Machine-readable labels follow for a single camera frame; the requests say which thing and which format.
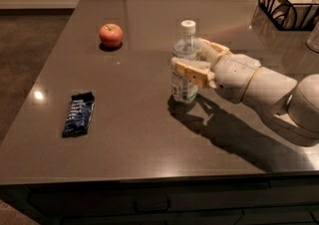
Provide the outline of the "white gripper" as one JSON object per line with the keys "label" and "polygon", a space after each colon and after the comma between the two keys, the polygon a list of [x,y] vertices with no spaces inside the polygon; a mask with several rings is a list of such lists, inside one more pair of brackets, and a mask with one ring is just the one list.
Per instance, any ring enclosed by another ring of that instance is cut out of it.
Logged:
{"label": "white gripper", "polygon": [[261,67],[260,62],[243,54],[230,55],[230,50],[223,45],[201,38],[198,41],[200,57],[204,61],[173,57],[173,69],[200,88],[216,88],[216,93],[223,99],[240,103],[249,82]]}

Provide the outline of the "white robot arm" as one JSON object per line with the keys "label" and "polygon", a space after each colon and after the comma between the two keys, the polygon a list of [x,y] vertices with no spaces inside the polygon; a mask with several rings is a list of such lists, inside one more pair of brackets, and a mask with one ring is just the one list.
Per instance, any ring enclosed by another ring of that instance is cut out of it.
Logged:
{"label": "white robot arm", "polygon": [[173,58],[177,73],[200,88],[212,88],[233,104],[253,109],[262,122],[288,141],[319,142],[319,75],[298,82],[243,54],[202,39],[201,59]]}

